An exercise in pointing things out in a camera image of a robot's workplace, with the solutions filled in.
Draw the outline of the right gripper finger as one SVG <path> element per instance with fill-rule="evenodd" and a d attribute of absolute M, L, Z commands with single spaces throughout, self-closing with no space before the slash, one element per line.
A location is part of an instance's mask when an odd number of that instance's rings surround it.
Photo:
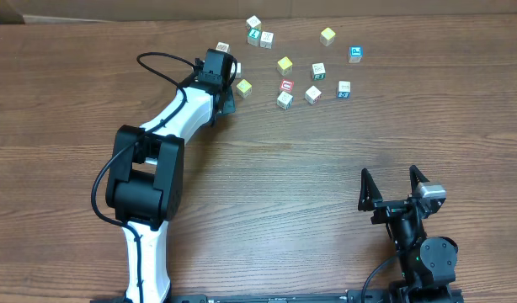
<path fill-rule="evenodd" d="M 373 177 L 366 168 L 363 168 L 361 170 L 361 187 L 358 210 L 372 211 L 376 208 L 377 204 L 382 202 L 383 198 L 379 189 L 376 187 Z"/>
<path fill-rule="evenodd" d="M 423 194 L 426 190 L 429 180 L 421 173 L 416 165 L 409 168 L 411 194 Z"/>

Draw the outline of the white block teal side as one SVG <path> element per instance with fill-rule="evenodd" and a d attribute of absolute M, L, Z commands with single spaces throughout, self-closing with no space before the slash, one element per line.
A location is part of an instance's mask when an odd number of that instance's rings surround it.
<path fill-rule="evenodd" d="M 282 91 L 276 99 L 276 103 L 282 109 L 287 110 L 291 106 L 293 99 L 294 97 L 290 93 Z"/>

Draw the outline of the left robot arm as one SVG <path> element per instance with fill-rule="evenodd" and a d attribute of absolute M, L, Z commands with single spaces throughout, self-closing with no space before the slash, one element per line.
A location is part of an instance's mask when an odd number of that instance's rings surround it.
<path fill-rule="evenodd" d="M 124 231 L 127 245 L 129 283 L 121 302 L 170 300 L 168 223 L 182 200 L 184 148 L 199 128 L 235 111 L 236 67 L 234 56 L 209 49 L 205 59 L 191 63 L 191 74 L 176 83 L 174 99 L 160 114 L 116 132 L 112 157 L 91 195 L 107 178 L 105 200 L 115 211 L 107 222 Z"/>

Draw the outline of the white block green side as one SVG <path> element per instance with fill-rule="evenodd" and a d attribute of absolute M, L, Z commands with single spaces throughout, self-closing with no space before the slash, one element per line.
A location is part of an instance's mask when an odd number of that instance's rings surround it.
<path fill-rule="evenodd" d="M 323 63 L 312 64 L 312 80 L 323 80 L 326 76 L 326 70 Z"/>

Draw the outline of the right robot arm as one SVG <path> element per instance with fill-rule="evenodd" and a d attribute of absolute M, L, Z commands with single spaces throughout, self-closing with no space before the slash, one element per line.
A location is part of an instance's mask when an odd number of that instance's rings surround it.
<path fill-rule="evenodd" d="M 428 237 L 423 220 L 439 211 L 446 190 L 409 168 L 411 193 L 406 199 L 385 201 L 367 169 L 361 171 L 359 211 L 371 211 L 373 225 L 383 224 L 396 253 L 375 268 L 356 296 L 360 302 L 462 302 L 456 280 L 457 244 L 449 237 Z M 402 279 L 373 295 L 370 282 L 384 267 L 398 261 Z"/>

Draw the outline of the yellow block letter G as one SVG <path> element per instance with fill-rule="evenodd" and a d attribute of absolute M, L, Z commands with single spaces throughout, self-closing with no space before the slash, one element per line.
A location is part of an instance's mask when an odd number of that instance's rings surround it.
<path fill-rule="evenodd" d="M 237 84 L 237 94 L 242 98 L 247 98 L 252 92 L 252 84 L 245 79 L 242 79 Z"/>

